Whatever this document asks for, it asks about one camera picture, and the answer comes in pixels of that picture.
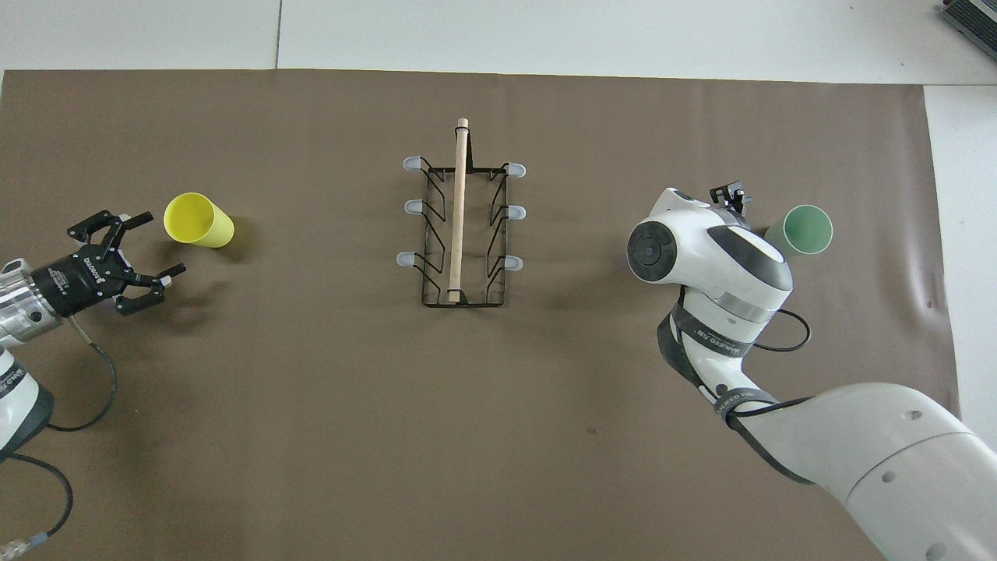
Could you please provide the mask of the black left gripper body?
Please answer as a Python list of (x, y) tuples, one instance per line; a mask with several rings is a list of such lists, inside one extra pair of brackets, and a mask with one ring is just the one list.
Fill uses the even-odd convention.
[(32, 283), (56, 316), (68, 317), (125, 290), (127, 259), (103, 246), (81, 246), (30, 273)]

